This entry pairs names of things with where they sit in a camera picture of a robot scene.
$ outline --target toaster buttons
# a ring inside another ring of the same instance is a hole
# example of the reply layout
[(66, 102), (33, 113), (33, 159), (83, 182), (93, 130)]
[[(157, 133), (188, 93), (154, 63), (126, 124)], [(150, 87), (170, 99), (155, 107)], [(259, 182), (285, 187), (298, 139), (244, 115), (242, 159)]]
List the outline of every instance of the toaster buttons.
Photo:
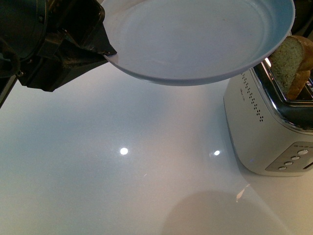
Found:
[(300, 159), (300, 156), (293, 156), (291, 157), (291, 160), (299, 160)]
[(298, 151), (298, 154), (299, 155), (304, 155), (304, 154), (307, 154), (309, 151), (307, 149), (303, 149), (303, 150), (300, 150)]
[(295, 142), (269, 164), (265, 170), (284, 173), (309, 171), (313, 169), (312, 149), (313, 142)]

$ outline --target button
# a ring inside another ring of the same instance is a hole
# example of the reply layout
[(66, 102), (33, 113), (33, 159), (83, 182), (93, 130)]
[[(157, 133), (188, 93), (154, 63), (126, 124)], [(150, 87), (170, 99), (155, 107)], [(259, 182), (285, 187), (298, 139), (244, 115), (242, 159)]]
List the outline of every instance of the button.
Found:
[(299, 155), (304, 155), (304, 154), (307, 154), (309, 151), (307, 149), (303, 149), (303, 150), (300, 150), (298, 151), (298, 154)]
[(291, 157), (291, 160), (298, 160), (298, 159), (300, 159), (300, 156), (293, 156), (293, 157)]

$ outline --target white countertop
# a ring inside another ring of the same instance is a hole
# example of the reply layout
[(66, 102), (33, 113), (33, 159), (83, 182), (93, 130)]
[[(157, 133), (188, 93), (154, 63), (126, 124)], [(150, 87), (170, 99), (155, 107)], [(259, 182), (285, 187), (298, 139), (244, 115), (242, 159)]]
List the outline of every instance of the white countertop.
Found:
[(53, 93), (17, 83), (0, 109), (0, 234), (312, 235), (313, 171), (238, 162), (227, 83), (161, 86), (111, 64)]

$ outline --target glossy surface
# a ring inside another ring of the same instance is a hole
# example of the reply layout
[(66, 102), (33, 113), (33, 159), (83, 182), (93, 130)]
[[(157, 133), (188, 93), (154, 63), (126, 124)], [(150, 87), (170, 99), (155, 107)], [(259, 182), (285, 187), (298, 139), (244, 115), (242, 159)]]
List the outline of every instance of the glossy surface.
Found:
[(53, 93), (17, 84), (0, 110), (0, 234), (313, 234), (313, 171), (236, 160), (227, 83), (161, 86), (105, 64)]
[(104, 26), (124, 72), (165, 85), (231, 78), (289, 33), (292, 0), (104, 0)]

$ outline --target bread crust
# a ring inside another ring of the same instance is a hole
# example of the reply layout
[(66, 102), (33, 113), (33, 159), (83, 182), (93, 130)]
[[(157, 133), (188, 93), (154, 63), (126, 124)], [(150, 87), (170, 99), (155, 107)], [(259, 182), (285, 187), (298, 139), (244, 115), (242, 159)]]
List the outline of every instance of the bread crust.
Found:
[(303, 60), (299, 65), (298, 71), (310, 71), (313, 69), (313, 42), (305, 37), (292, 35), (290, 37), (296, 38), (303, 48)]

